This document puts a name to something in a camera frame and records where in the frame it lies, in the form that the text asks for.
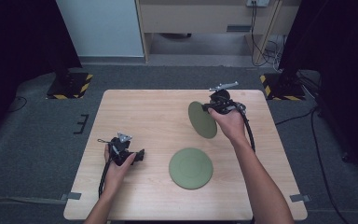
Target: black stand base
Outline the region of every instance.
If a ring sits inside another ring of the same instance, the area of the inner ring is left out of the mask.
[[[288,82],[290,84],[280,83],[281,74],[270,73],[261,77],[268,100],[274,98],[280,100],[303,100],[305,93],[300,84]]]
[[[62,81],[56,76],[47,93],[49,99],[80,98],[84,95],[90,80],[89,74],[70,73],[68,77],[70,80]]]

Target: gray carpet floor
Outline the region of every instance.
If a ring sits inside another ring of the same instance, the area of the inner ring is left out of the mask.
[[[263,90],[259,76],[271,68],[100,66],[82,99],[47,100],[54,79],[46,74],[19,86],[11,110],[0,123],[0,196],[59,199],[71,190],[103,92],[111,89],[207,90],[238,81],[234,89]],[[305,101],[268,101],[275,122],[304,115],[316,106]],[[89,120],[82,134],[83,121]],[[349,223],[358,223],[358,164],[341,160],[342,150],[323,118],[314,117],[332,197]],[[326,192],[310,127],[310,116],[277,126],[309,216],[297,223],[343,223]],[[64,204],[0,203],[0,223],[75,223],[65,220]]]

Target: wooden table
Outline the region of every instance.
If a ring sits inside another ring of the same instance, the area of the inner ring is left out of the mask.
[[[289,196],[299,190],[262,91],[230,90],[231,98],[247,106],[255,148],[271,177],[281,189],[295,219],[305,219],[303,202]],[[131,135],[130,151],[145,149],[124,179],[109,219],[113,220],[245,220],[252,211],[232,145],[218,128],[217,136],[199,136],[187,114],[193,101],[209,102],[209,91],[114,90],[103,95],[64,216],[85,219],[98,200],[103,172],[104,144],[117,132]],[[201,189],[178,187],[168,166],[173,154],[185,147],[203,150],[213,162],[213,176]]]

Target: white wall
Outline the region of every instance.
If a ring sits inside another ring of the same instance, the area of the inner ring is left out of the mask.
[[[57,0],[78,56],[144,57],[134,0]]]

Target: yellow black warning tape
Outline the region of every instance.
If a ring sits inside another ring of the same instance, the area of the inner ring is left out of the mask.
[[[293,101],[299,101],[299,100],[305,100],[305,97],[297,97],[297,96],[272,96],[271,95],[271,88],[269,87],[269,84],[266,81],[265,76],[260,76],[261,82],[263,83],[264,90],[266,91],[267,99],[272,100],[293,100]]]
[[[58,100],[64,100],[64,99],[76,99],[76,98],[83,98],[84,94],[86,93],[87,88],[89,87],[89,84],[91,82],[92,74],[88,74],[86,77],[86,80],[84,81],[84,84],[78,94],[73,95],[66,95],[66,94],[53,94],[49,95],[48,99],[58,99]]]

